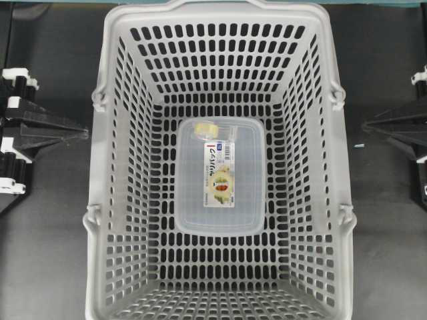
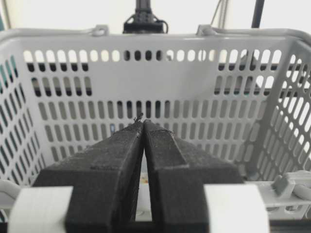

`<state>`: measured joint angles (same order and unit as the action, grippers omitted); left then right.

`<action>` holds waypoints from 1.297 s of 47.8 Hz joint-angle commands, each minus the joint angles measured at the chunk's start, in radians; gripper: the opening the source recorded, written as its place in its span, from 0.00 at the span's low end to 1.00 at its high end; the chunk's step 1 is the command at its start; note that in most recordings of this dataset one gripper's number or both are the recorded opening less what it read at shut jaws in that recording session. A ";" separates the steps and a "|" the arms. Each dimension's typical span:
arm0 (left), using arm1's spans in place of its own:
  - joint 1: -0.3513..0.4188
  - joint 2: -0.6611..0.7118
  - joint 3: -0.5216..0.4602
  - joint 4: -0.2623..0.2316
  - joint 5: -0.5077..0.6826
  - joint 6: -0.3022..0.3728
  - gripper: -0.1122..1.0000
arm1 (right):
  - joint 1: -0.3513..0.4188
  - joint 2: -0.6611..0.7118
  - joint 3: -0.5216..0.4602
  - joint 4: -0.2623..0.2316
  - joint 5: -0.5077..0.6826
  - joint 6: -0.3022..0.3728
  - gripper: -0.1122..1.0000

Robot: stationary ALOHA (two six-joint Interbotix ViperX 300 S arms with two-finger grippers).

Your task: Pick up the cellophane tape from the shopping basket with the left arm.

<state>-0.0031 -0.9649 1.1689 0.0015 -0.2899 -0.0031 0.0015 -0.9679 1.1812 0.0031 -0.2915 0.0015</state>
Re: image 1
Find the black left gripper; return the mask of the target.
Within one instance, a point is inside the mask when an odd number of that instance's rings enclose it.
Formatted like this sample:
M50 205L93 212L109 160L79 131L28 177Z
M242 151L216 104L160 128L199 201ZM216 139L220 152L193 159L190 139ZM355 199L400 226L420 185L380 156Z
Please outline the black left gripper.
M33 161L40 149L87 139L80 124L33 103L38 82L24 67L1 70L1 214L31 193ZM52 128L21 128L23 123Z

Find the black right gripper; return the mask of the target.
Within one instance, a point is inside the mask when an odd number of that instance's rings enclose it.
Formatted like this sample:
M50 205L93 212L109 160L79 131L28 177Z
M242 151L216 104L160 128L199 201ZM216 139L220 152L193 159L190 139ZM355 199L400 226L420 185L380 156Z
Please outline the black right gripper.
M426 66L411 83L416 100L375 115L363 130L381 136L416 162L420 203L426 204Z

